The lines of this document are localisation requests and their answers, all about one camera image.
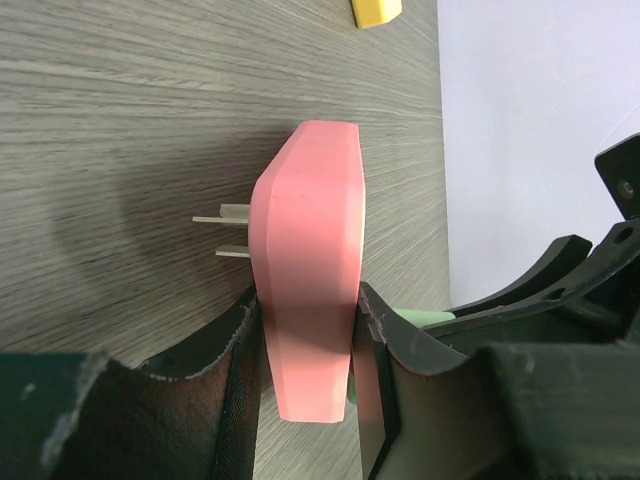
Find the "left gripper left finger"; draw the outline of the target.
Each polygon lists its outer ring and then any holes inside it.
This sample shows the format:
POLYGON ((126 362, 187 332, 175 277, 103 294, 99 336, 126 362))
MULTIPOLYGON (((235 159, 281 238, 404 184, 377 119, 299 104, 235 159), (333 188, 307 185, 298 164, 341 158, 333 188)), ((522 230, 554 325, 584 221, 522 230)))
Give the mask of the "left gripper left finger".
POLYGON ((260 364, 252 292, 135 368, 104 353, 5 353, 1 475, 249 479, 260 364))

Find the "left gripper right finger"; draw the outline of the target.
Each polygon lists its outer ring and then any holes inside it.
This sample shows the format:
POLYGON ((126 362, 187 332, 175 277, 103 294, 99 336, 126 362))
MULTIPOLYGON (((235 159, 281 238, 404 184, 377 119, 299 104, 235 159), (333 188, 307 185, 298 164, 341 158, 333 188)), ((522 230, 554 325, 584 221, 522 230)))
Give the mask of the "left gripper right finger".
POLYGON ((352 359, 367 479, 635 479, 635 345, 493 343, 464 356, 368 284, 352 359))

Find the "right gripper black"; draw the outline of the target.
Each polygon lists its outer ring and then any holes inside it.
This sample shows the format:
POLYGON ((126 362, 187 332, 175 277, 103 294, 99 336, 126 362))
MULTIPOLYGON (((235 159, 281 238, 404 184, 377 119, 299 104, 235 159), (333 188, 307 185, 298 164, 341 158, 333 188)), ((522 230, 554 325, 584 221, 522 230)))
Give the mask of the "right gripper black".
MULTIPOLYGON (((625 220, 640 212, 640 135, 595 157, 625 220)), ((577 235, 554 240, 503 290, 453 309, 425 332, 455 350, 505 343, 639 343, 639 237, 610 234, 598 246, 577 235)))

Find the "green usb charger plug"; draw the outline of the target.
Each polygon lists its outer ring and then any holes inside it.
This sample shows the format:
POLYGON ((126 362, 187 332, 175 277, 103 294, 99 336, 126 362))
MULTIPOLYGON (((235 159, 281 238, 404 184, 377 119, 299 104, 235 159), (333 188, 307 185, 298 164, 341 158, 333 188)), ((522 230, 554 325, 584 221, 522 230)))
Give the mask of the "green usb charger plug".
MULTIPOLYGON (((400 309, 400 308, 394 308, 393 311, 418 328, 424 328, 424 327, 439 324, 445 321, 450 321, 456 318, 456 316, 453 313, 448 311, 424 311, 424 310, 400 309)), ((354 374, 353 365, 350 365, 346 398, 349 403, 353 405, 357 404, 355 374, 354 374)))

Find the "pink triangular power socket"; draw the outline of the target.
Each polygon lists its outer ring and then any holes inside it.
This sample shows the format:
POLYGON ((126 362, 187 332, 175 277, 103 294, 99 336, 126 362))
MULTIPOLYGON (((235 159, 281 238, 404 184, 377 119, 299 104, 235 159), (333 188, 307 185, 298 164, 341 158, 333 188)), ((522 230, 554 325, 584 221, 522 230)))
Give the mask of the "pink triangular power socket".
POLYGON ((344 121, 307 120, 257 179, 248 204, 223 204, 212 223, 241 225, 279 415, 343 420, 361 280, 366 191, 360 134, 344 121))

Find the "yellow usb charger plug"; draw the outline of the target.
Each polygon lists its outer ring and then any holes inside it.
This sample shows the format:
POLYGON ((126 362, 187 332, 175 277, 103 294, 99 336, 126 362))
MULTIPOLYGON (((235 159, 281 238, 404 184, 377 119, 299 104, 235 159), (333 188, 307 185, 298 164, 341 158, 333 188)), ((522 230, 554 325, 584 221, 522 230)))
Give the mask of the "yellow usb charger plug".
POLYGON ((401 0, 351 0, 351 6, 359 29, 387 24, 403 11, 401 0))

